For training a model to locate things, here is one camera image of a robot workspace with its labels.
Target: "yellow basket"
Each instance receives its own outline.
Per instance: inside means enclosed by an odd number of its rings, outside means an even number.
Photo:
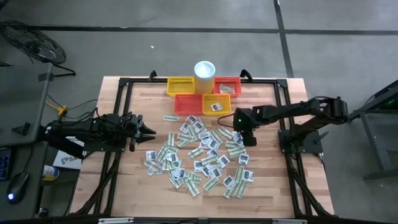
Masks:
[[[222,110],[213,111],[211,106],[220,103]],[[203,114],[205,115],[228,115],[231,114],[231,98],[229,94],[203,95]]]
[[[168,77],[167,94],[175,96],[176,94],[194,94],[195,78],[193,77]]]

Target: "wooden tabletop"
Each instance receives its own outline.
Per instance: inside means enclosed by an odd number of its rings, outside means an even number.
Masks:
[[[120,77],[104,77],[98,97],[100,114],[112,113]],[[301,78],[287,79],[290,100],[292,103],[307,100],[304,80]],[[124,90],[121,100],[120,114],[125,99]],[[251,108],[256,105],[276,105],[272,85],[243,84],[242,94],[231,99],[232,110],[236,107]],[[149,176],[144,166],[146,150],[160,150],[167,133],[179,133],[179,127],[186,116],[180,121],[164,121],[163,115],[174,113],[174,98],[166,94],[166,83],[135,83],[132,88],[130,111],[142,114],[146,126],[157,131],[156,139],[136,146],[135,152],[122,153],[119,166],[118,181],[114,195],[112,216],[130,217],[211,217],[211,218],[290,218],[294,217],[292,199],[284,155],[280,152],[277,131],[279,123],[261,126],[254,132],[257,146],[246,147],[250,156],[246,169],[254,171],[254,182],[250,183],[242,199],[223,197],[226,187],[220,183],[210,192],[203,186],[210,180],[201,174],[202,182],[198,186],[200,194],[195,198],[185,187],[176,189],[169,181],[167,171],[163,175]],[[217,116],[200,116],[208,129],[218,129]],[[296,123],[303,123],[309,116],[296,117]],[[232,118],[225,123],[232,123]],[[187,153],[196,148],[198,142],[186,145],[178,151],[182,159],[182,167],[187,172],[193,171],[193,159]],[[224,145],[219,155],[228,152]],[[103,152],[95,152],[83,161],[76,186],[71,212],[81,208],[98,185]],[[311,154],[303,154],[303,164],[308,188],[312,191],[324,208],[333,213],[325,172],[319,159]],[[237,160],[231,161],[223,169],[223,180],[227,175],[234,176]],[[298,190],[300,208],[304,211],[302,192]]]

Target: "keyboard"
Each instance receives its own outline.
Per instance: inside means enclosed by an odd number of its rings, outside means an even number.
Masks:
[[[0,181],[9,180],[11,174],[11,149],[0,148]]]

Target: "concrete floor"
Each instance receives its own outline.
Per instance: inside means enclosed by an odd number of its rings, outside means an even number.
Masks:
[[[287,29],[397,30],[395,0],[280,0]],[[272,0],[11,0],[0,21],[30,25],[118,27],[277,28]],[[96,98],[105,75],[191,75],[209,60],[217,75],[286,77],[278,34],[200,34],[133,32],[45,32],[67,53],[63,65],[78,76],[58,78],[49,94],[65,105]],[[294,76],[304,78],[308,96],[341,96],[349,110],[397,79],[397,36],[288,35]],[[29,65],[26,55],[0,42],[0,62]],[[70,116],[92,110],[95,104]],[[56,118],[46,108],[43,123]],[[359,120],[328,126],[323,140],[326,175],[335,213],[345,218],[396,222],[397,179],[364,183],[377,171],[376,160]],[[76,177],[70,172],[68,177]],[[46,195],[72,191],[57,185]],[[63,214],[68,198],[44,198],[51,215]]]

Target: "computer mouse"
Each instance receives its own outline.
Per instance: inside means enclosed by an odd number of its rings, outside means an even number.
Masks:
[[[11,204],[21,202],[25,196],[29,174],[20,172],[11,178],[7,188],[7,201]]]

